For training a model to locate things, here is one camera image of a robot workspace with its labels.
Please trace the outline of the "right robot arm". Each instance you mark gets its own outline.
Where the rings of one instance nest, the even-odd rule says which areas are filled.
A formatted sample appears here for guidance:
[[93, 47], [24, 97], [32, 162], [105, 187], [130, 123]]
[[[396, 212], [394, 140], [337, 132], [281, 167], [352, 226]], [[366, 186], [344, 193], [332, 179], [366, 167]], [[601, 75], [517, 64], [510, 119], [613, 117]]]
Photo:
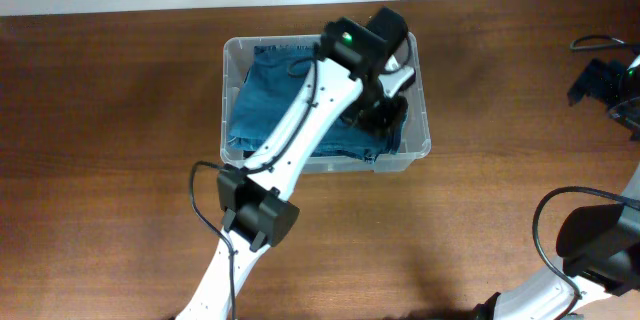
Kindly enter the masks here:
[[[592, 60], [568, 92], [570, 104], [590, 96], [607, 105], [608, 116], [639, 139], [639, 60], [623, 68]], [[544, 207], [563, 194], [605, 199], [605, 205], [578, 207], [564, 221], [549, 258], [539, 238]], [[576, 311], [595, 301], [639, 289], [639, 173], [621, 194], [584, 186], [547, 193], [532, 220], [534, 247], [545, 264], [517, 288], [496, 293], [472, 310], [473, 319], [577, 319]]]

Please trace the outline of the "clear plastic storage bin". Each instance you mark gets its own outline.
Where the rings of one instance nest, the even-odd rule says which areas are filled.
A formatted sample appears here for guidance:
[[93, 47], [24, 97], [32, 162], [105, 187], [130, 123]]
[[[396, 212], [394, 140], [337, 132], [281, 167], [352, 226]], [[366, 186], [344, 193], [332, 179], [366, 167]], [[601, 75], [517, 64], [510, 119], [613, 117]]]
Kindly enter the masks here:
[[[427, 109], [424, 99], [417, 40], [410, 35], [412, 45], [411, 66], [416, 80], [402, 95], [407, 99], [408, 115], [396, 154], [383, 154], [373, 163], [345, 156], [311, 157], [303, 168], [305, 174], [373, 171], [402, 172], [410, 164], [425, 157], [431, 150]], [[221, 115], [220, 157], [226, 164], [240, 167], [245, 162], [244, 152], [229, 144], [230, 119], [236, 98], [244, 86], [244, 79], [254, 61], [254, 48], [263, 46], [311, 46], [320, 41], [318, 34], [289, 36], [234, 37], [223, 48], [223, 91]]]

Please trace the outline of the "dark blue jeans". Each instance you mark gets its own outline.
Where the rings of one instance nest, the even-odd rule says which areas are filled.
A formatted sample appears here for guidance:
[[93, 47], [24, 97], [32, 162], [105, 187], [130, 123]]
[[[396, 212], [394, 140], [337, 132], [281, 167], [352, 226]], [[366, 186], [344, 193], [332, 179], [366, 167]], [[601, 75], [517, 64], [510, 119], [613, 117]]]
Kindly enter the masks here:
[[[288, 67], [313, 54], [310, 46], [256, 46], [254, 62], [245, 77], [229, 121], [227, 144], [251, 153], [269, 137], [304, 80], [293, 78]], [[402, 130], [386, 137], [375, 137], [337, 120], [316, 147], [315, 157], [345, 156], [373, 163], [382, 154], [395, 154], [400, 148]]]

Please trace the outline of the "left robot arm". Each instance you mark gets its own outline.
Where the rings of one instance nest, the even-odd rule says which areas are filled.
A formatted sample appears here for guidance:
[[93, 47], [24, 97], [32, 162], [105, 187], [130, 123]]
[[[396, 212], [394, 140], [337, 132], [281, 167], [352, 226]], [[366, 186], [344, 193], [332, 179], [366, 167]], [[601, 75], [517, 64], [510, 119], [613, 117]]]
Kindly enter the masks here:
[[366, 25], [328, 23], [306, 61], [304, 82], [264, 143], [241, 167], [218, 166], [219, 243], [181, 319], [234, 319], [236, 296], [259, 258], [278, 245], [299, 216], [289, 198], [303, 167], [337, 119], [386, 138], [402, 127], [414, 78], [396, 51], [410, 43], [404, 18], [381, 8]]

